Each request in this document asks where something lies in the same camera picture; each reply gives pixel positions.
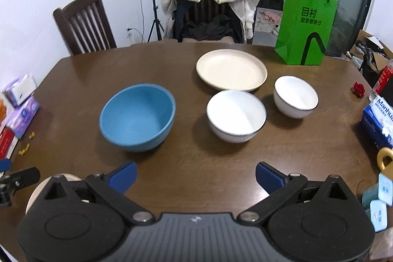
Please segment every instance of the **dark wooden chair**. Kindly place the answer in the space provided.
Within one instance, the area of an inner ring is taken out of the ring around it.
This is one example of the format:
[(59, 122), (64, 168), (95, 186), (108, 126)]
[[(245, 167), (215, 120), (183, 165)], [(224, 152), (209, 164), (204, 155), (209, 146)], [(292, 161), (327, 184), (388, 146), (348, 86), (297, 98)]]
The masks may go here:
[(74, 0), (53, 17), (74, 55), (116, 48), (102, 0)]

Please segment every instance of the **blue tissue box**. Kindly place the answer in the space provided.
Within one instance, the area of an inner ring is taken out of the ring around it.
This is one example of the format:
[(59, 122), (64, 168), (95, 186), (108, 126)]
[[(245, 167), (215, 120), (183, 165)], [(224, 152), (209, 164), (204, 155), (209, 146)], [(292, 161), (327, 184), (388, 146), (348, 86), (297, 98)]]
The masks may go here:
[(393, 148), (393, 109), (385, 99), (377, 96), (363, 109), (361, 124), (378, 149)]

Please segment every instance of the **tissue box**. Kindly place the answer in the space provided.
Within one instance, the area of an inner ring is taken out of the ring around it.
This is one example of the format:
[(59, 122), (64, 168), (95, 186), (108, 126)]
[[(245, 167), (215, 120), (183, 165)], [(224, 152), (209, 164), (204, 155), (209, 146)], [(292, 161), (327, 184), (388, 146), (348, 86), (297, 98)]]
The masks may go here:
[(0, 160), (11, 158), (17, 142), (18, 137), (10, 129), (5, 127), (0, 133)]
[(10, 82), (3, 93), (14, 107), (20, 106), (37, 89), (33, 75), (24, 75)]
[(364, 209), (368, 209), (373, 200), (380, 200), (389, 206), (393, 204), (393, 182), (382, 173), (378, 176), (378, 183), (363, 192), (362, 205)]
[(39, 108), (33, 96), (28, 98), (23, 105), (17, 107), (11, 114), (7, 127), (20, 139)]
[(378, 149), (393, 148), (393, 109), (380, 96), (363, 110), (361, 123)]
[(9, 103), (7, 97), (0, 93), (0, 132), (5, 127), (13, 111), (14, 107)]
[(388, 227), (388, 211), (386, 203), (380, 200), (373, 200), (370, 203), (370, 209), (366, 210), (375, 232), (385, 230)]

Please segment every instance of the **purple tissue box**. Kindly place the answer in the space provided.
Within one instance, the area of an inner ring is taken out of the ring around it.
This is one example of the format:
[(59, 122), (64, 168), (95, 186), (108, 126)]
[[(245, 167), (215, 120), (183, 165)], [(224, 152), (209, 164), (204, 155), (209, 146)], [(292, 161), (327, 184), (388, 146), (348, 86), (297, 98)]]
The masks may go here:
[(7, 96), (9, 102), (14, 106), (20, 106), (26, 101), (34, 90), (37, 89), (37, 83), (33, 75), (24, 75), (10, 82), (4, 89), (3, 93)]
[(15, 108), (6, 126), (21, 139), (39, 107), (38, 102), (31, 96), (21, 106)]

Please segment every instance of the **blue bowl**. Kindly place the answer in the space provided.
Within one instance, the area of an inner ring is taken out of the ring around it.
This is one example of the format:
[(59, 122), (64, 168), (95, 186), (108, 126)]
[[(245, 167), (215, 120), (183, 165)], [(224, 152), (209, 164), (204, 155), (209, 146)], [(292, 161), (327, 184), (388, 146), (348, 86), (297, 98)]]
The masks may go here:
[(131, 152), (157, 147), (170, 132), (176, 103), (165, 88), (150, 83), (114, 95), (101, 111), (99, 128), (111, 143)]

